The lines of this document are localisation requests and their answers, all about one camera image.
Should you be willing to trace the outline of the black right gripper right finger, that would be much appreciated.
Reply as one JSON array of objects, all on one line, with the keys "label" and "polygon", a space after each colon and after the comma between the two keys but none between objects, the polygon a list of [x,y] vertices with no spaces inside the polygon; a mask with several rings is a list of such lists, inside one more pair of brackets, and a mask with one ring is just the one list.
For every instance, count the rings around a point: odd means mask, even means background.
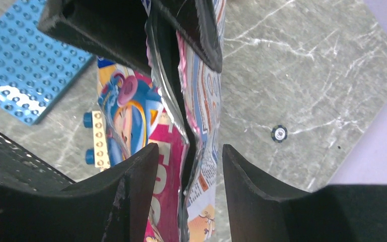
[{"label": "black right gripper right finger", "polygon": [[328,185],[309,193],[222,150],[233,241],[387,241],[387,185]]}]

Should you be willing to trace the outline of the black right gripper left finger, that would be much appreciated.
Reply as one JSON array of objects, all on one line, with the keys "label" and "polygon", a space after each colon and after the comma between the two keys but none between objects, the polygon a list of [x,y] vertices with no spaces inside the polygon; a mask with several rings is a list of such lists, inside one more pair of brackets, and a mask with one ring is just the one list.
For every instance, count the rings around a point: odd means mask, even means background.
[{"label": "black right gripper left finger", "polygon": [[74,184],[0,163],[0,241],[143,241],[158,156],[152,143]]}]

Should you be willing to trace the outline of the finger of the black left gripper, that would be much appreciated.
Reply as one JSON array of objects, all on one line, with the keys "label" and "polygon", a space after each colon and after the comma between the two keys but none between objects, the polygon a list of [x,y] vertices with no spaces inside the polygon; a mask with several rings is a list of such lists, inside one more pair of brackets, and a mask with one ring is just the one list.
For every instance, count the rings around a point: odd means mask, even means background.
[{"label": "finger of the black left gripper", "polygon": [[140,1],[47,1],[37,28],[58,41],[149,76]]},{"label": "finger of the black left gripper", "polygon": [[212,1],[152,1],[152,24],[158,38],[179,33],[212,71],[222,72],[222,48]]}]

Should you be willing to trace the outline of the pink pet food bag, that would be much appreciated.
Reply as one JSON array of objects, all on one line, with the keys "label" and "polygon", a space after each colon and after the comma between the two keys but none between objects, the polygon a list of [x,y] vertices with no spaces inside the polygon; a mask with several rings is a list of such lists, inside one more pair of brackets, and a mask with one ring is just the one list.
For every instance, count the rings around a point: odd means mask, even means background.
[{"label": "pink pet food bag", "polygon": [[[119,163],[155,143],[159,163],[145,241],[207,241],[216,229],[217,132],[221,73],[179,35],[158,38],[152,1],[140,1],[149,76],[99,57],[98,104],[108,149]],[[225,2],[212,1],[222,43]]]}]

